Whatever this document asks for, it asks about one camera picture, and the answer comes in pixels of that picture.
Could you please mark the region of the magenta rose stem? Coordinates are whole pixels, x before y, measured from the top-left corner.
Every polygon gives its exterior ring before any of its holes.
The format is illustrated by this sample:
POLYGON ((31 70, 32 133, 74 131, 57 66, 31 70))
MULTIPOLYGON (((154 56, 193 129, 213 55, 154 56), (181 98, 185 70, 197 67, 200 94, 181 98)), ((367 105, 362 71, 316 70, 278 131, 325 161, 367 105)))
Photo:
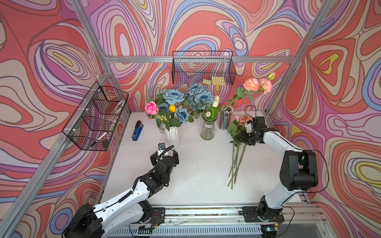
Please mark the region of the magenta rose stem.
POLYGON ((159 109, 154 101, 150 101, 145 106, 145 112, 148 116, 156 116, 159 112, 159 109))

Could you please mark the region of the yellow sponge in basket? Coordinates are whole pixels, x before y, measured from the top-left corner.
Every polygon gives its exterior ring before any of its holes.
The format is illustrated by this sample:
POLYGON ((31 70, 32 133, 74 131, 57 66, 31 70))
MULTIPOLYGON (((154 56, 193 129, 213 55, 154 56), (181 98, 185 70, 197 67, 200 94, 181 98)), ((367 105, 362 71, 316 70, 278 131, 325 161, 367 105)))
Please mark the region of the yellow sponge in basket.
POLYGON ((202 81, 205 85, 226 85, 225 78, 222 76, 211 76, 210 78, 205 78, 202 81))

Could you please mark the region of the blue black stapler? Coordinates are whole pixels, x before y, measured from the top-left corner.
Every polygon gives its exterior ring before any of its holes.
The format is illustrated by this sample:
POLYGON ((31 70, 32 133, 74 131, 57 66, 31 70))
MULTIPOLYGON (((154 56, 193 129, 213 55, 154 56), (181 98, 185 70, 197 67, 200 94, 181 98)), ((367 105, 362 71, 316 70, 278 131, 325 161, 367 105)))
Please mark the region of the blue black stapler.
POLYGON ((144 124, 141 121, 137 121, 136 126, 134 128, 133 135, 132 135, 133 141, 138 141, 143 128, 144 128, 144 124))

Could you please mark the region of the yellow tulip in vase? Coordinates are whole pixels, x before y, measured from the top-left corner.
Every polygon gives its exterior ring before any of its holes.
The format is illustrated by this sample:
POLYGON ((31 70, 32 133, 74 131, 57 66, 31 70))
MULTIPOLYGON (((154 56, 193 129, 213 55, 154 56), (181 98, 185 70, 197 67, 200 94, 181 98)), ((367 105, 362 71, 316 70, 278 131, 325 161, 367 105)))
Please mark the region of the yellow tulip in vase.
POLYGON ((175 105, 170 105, 170 106, 169 106, 169 111, 170 111, 171 113, 175 113, 175 111, 176 111, 176 106, 175 106, 175 105))

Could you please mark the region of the pink tulip green stem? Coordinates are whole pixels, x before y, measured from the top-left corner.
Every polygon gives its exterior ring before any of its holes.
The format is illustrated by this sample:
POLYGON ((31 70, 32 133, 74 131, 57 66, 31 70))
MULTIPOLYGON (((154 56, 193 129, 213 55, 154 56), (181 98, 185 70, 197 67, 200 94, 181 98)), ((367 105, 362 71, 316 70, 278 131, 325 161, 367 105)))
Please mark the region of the pink tulip green stem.
POLYGON ((233 137, 233 141, 234 141, 234 146, 236 148, 235 152, 234 152, 234 163, 233 163, 233 168, 235 169, 238 165, 238 154, 239 154, 239 151, 240 151, 240 147, 242 145, 242 143, 239 141, 239 135, 241 132, 243 131, 246 131, 247 128, 246 128, 246 118, 245 117, 240 117, 240 116, 235 116, 233 118, 233 122, 232 122, 235 126, 236 126, 236 130, 233 131, 232 133, 232 137, 233 137))

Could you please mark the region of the blue rose bunch white vase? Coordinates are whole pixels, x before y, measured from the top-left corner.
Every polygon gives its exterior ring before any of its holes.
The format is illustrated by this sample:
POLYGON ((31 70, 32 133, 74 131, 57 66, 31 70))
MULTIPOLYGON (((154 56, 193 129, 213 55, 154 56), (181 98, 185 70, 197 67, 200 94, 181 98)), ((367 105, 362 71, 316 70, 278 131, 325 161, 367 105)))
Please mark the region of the blue rose bunch white vase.
POLYGON ((159 109, 156 116, 147 116, 150 119, 154 119, 159 128, 162 127, 165 129, 169 129, 169 127, 180 127, 186 123, 193 123, 194 117, 191 116, 189 109, 183 105, 184 100, 184 92, 175 89, 164 89, 156 95, 155 99, 146 99, 146 104, 150 101, 154 101, 159 109), (176 106, 175 113, 169 111, 170 105, 176 106))

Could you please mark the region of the white tulips in glass vase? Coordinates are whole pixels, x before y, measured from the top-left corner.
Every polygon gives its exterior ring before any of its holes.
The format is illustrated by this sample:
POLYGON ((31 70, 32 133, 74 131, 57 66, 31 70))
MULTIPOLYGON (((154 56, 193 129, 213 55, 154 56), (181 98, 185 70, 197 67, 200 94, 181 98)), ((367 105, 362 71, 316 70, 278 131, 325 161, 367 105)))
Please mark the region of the white tulips in glass vase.
POLYGON ((203 113, 204 119, 207 121, 214 121, 219 112, 220 97, 217 95, 214 97, 212 104, 208 105, 203 113))

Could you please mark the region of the white marker in basket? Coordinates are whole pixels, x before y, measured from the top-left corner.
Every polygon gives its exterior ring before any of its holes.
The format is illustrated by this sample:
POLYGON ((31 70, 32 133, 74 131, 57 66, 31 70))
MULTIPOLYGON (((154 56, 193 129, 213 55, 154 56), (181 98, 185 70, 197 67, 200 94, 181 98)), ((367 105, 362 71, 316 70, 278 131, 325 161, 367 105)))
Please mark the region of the white marker in basket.
POLYGON ((99 141, 101 141, 101 139, 103 137, 105 137, 107 135, 107 132, 104 132, 101 136, 99 136, 94 142, 91 143, 90 147, 93 147, 96 143, 98 143, 99 141))

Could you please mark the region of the metal base rail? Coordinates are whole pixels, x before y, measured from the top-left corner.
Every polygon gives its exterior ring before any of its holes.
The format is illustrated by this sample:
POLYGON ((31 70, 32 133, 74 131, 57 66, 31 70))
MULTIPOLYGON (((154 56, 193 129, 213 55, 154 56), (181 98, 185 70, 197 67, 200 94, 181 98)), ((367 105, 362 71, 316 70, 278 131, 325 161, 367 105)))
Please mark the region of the metal base rail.
POLYGON ((333 238, 322 210, 288 204, 259 219, 256 204, 158 205, 129 208, 113 222, 102 220, 99 238, 333 238))

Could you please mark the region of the clear pen holder jar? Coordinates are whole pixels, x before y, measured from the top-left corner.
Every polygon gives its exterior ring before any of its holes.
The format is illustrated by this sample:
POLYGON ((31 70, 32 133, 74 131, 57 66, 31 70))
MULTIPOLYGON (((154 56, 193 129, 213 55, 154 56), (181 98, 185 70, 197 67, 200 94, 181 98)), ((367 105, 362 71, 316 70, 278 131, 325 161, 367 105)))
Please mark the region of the clear pen holder jar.
POLYGON ((222 109, 220 111, 219 121, 218 121, 219 129, 223 131, 228 129, 233 112, 234 112, 234 108, 232 106, 227 106, 227 105, 222 106, 222 109))

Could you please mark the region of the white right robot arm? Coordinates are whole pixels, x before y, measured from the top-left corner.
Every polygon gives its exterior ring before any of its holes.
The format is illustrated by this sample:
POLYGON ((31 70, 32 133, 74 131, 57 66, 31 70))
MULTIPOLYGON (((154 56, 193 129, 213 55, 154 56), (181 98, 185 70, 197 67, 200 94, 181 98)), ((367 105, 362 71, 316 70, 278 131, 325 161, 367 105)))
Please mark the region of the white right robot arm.
POLYGON ((307 192, 318 185, 315 150, 304 150, 292 144, 276 129, 267 127, 264 117, 255 117, 248 121, 247 129, 239 134, 238 139, 249 146, 267 144, 282 157, 280 182, 261 198, 255 209, 243 208, 245 220, 283 222, 284 204, 294 195, 307 192))

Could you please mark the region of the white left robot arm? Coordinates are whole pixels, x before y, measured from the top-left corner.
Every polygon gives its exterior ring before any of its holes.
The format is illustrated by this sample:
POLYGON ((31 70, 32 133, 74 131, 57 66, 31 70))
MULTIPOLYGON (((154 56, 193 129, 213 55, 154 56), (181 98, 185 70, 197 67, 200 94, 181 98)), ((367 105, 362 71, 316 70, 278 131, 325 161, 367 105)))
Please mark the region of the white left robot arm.
POLYGON ((179 164, 174 146, 158 150, 150 157, 153 168, 138 176, 131 188, 103 203, 82 205, 62 232, 63 238, 106 238, 131 223, 146 223, 152 215, 147 201, 170 182, 179 164))

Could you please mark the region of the pink peony flower branch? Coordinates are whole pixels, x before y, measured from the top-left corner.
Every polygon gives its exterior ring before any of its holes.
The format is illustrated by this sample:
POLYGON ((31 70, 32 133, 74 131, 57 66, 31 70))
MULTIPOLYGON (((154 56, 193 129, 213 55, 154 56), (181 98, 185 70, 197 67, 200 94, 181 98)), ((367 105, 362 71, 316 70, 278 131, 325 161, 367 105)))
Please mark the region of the pink peony flower branch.
POLYGON ((247 131, 247 125, 250 119, 250 116, 247 114, 244 114, 243 116, 235 116, 228 128, 228 133, 232 136, 232 140, 230 141, 230 143, 232 144, 233 148, 232 166, 228 175, 228 177, 230 178, 228 187, 230 187, 231 189, 233 189, 237 181, 238 171, 242 163, 243 155, 246 149, 244 144, 239 140, 239 134, 241 132, 247 131))

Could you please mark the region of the pink peony branch right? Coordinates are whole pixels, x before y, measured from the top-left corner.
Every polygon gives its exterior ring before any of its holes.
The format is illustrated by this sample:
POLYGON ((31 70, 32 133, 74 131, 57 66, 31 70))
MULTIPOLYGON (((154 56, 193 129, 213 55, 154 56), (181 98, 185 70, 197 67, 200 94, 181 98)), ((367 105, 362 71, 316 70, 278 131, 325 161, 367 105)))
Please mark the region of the pink peony branch right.
POLYGON ((250 102, 254 101, 254 95, 269 94, 272 91, 272 82, 275 80, 276 74, 270 73, 267 77, 262 79, 249 78, 245 80, 242 86, 235 88, 235 93, 232 99, 227 100, 229 106, 234 106, 236 101, 249 98, 250 102))

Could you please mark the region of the blue rose bunch glass vase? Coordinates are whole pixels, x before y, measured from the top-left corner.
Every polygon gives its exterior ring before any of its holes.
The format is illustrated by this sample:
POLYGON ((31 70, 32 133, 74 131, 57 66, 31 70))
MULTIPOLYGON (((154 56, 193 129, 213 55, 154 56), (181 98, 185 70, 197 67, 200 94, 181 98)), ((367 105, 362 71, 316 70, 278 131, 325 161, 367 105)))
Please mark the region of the blue rose bunch glass vase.
POLYGON ((214 97, 208 88, 202 84, 194 84, 188 88, 183 105, 191 111, 190 115, 197 119, 213 102, 214 97))

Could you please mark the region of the clear ribbed glass vase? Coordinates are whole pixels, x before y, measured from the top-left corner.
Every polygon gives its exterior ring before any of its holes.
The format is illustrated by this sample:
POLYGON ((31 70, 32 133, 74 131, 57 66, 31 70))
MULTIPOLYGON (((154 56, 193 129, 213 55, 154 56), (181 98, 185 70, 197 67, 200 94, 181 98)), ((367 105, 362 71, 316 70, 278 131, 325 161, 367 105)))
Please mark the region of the clear ribbed glass vase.
POLYGON ((213 120, 207 120, 203 118, 203 126, 201 128, 200 136, 204 140, 212 140, 215 136, 215 121, 217 120, 217 117, 215 117, 213 120))

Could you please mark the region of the light pink rose stem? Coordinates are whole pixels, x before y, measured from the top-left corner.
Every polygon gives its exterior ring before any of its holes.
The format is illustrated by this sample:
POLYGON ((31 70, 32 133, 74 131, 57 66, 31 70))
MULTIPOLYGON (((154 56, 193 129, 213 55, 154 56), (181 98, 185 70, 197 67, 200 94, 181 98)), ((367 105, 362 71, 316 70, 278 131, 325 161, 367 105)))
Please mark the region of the light pink rose stem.
MULTIPOLYGON (((250 121, 251 118, 250 118, 247 114, 244 114, 242 117, 245 117, 245 118, 246 118, 246 128, 247 128, 248 121, 250 121)), ((238 171, 237 171, 237 174, 236 174, 236 181, 237 181, 239 168, 240 168, 240 165, 241 165, 241 163, 242 163, 242 160, 243 160, 243 156, 244 156, 245 150, 246 150, 246 145, 245 145, 244 143, 242 143, 242 145, 241 145, 241 147, 240 147, 239 155, 238 155, 238 159, 239 159, 239 160, 238 160, 238 171)))

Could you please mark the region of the white ribbed ceramic vase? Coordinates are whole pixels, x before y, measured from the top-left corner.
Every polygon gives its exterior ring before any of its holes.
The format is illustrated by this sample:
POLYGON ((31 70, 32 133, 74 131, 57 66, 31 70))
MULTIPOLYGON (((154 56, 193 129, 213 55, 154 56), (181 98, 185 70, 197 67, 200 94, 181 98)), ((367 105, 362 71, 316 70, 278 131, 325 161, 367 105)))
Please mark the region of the white ribbed ceramic vase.
POLYGON ((180 147, 180 137, 177 127, 169 127, 165 130, 165 134, 168 140, 168 145, 173 146, 175 150, 178 150, 180 147))

